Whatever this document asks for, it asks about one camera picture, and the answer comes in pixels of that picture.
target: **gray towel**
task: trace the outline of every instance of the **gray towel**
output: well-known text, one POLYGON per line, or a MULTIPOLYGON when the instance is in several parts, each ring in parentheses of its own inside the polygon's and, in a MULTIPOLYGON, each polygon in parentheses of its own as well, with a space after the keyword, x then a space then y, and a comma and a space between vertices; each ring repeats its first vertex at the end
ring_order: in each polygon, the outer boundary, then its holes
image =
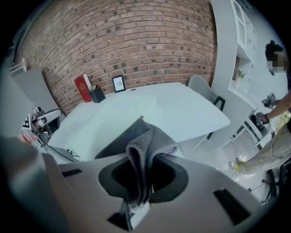
POLYGON ((150 177, 153 158, 159 153, 173 154, 177 151, 175 141, 160 128, 146 123, 142 117, 106 146, 97 158, 104 158, 126 152, 137 177, 138 195, 129 204, 138 206, 146 203, 152 192, 150 177))

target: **beige pants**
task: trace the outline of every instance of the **beige pants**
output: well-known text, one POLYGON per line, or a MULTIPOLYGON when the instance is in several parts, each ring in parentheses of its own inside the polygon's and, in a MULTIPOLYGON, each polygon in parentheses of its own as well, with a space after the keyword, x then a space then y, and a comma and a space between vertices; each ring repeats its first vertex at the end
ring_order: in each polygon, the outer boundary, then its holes
POLYGON ((275 138, 245 164, 240 165, 242 174, 254 174, 281 166, 291 158, 291 133, 283 125, 275 138))

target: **white floor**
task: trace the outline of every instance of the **white floor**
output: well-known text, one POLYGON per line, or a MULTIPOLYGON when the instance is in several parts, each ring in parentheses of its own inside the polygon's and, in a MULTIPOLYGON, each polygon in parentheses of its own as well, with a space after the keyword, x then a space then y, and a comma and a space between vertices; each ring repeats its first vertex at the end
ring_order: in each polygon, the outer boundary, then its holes
MULTIPOLYGON (((242 175, 241 177, 236 177, 228 169, 228 162, 235 162, 236 157, 240 157, 243 161, 246 161, 252 158, 258 152, 259 149, 255 147, 254 141, 251 139, 247 132, 243 132, 239 138, 233 142, 228 143, 219 150, 214 150, 211 147, 211 143, 205 139, 190 155, 187 156, 187 159, 215 167, 217 170, 229 176, 245 189, 254 189, 262 185, 262 179, 268 180, 266 172, 259 172, 254 175, 242 175)), ((261 187, 253 190, 251 193, 259 201, 262 201, 265 200, 268 192, 269 187, 268 185, 264 184, 261 187)))

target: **gray chair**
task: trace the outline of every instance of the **gray chair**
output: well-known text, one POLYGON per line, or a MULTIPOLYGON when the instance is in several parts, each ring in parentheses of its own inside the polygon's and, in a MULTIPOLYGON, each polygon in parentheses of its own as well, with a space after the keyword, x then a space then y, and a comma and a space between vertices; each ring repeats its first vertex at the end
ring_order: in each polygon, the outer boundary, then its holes
MULTIPOLYGON (((207 83, 207 80, 203 76, 193 75, 188 82, 188 87, 202 95, 215 106, 217 105, 218 101, 221 101, 221 106, 219 109, 223 111, 226 102, 225 99, 212 92, 210 86, 207 83)), ((211 137, 212 133, 208 134, 207 139, 211 137)))

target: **brick wall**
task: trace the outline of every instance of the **brick wall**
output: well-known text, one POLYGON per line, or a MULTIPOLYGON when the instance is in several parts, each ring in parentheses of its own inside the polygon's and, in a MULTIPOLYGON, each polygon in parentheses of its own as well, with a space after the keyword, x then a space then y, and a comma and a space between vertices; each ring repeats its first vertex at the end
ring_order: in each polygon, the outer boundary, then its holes
POLYGON ((127 87, 207 80, 216 61, 208 0, 55 0, 31 27, 20 49, 40 67, 56 103, 68 114, 82 101, 74 79, 86 73, 105 93, 111 78, 127 87))

